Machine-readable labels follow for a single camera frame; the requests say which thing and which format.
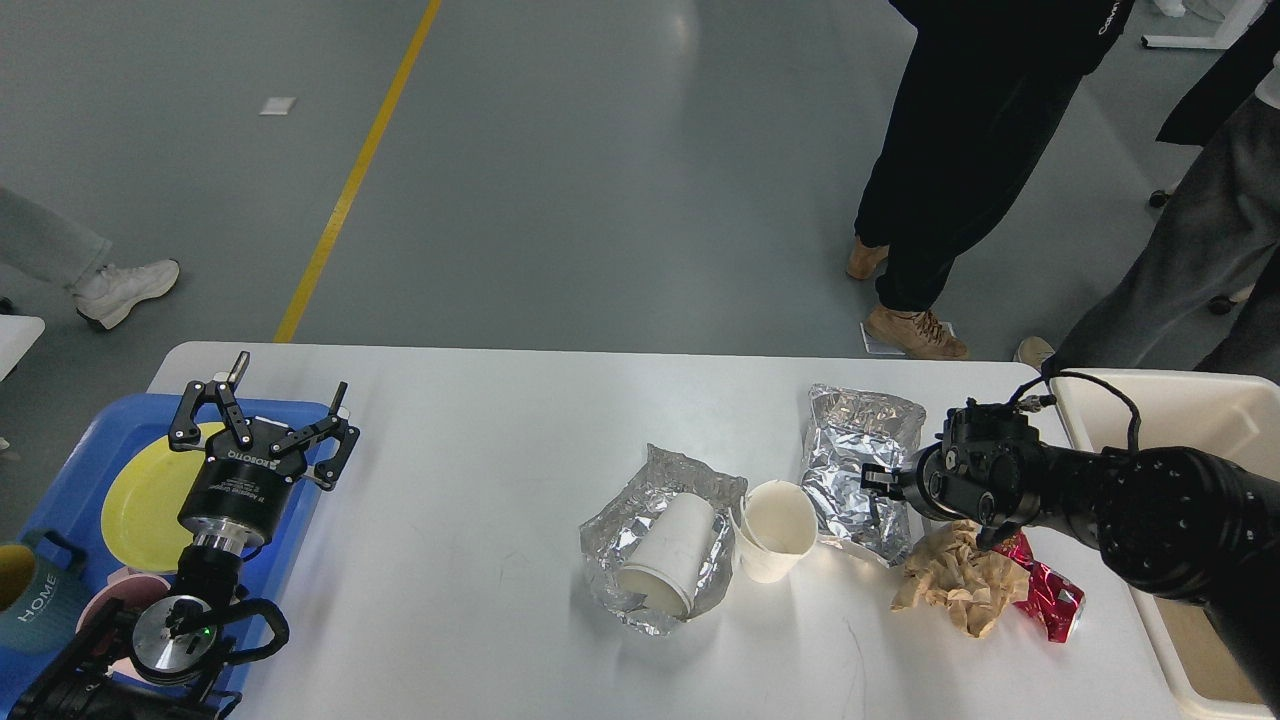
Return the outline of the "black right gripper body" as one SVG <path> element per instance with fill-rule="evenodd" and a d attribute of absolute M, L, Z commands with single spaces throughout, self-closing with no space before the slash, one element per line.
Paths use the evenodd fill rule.
<path fill-rule="evenodd" d="M 940 450 L 940 445 L 929 445 L 918 450 L 902 464 L 899 474 L 899 486 L 902 491 L 904 501 L 922 516 L 933 521 L 946 520 L 946 511 L 936 502 L 936 498 L 927 488 L 931 477 L 929 462 Z"/>

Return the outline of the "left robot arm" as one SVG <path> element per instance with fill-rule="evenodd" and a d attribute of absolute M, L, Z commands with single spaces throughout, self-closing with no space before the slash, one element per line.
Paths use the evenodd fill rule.
<path fill-rule="evenodd" d="M 182 395 L 132 395 L 86 430 L 3 587 L 5 719 L 223 719 L 289 639 L 275 606 L 317 492 L 358 439 L 344 391 L 238 398 L 250 356 Z"/>

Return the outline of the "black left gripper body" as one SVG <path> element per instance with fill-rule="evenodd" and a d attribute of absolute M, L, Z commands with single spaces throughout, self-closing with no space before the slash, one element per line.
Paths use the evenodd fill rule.
<path fill-rule="evenodd" d="M 241 546 L 257 548 L 273 542 L 285 515 L 293 479 L 306 469 L 305 452 L 293 448 L 273 457 L 273 446 L 284 443 L 293 429 L 282 421 L 255 418 L 252 443 L 242 448 L 232 429 L 211 434 L 205 462 L 177 514 L 192 536 L 221 534 Z"/>

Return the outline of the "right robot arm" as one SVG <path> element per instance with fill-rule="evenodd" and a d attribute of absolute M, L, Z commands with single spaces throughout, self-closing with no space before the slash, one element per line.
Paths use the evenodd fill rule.
<path fill-rule="evenodd" d="M 1135 591 L 1202 607 L 1277 710 L 1277 386 L 1198 372 L 1060 372 L 1047 395 L 947 411 L 902 468 L 863 488 L 991 550 L 1047 527 L 1100 551 Z"/>

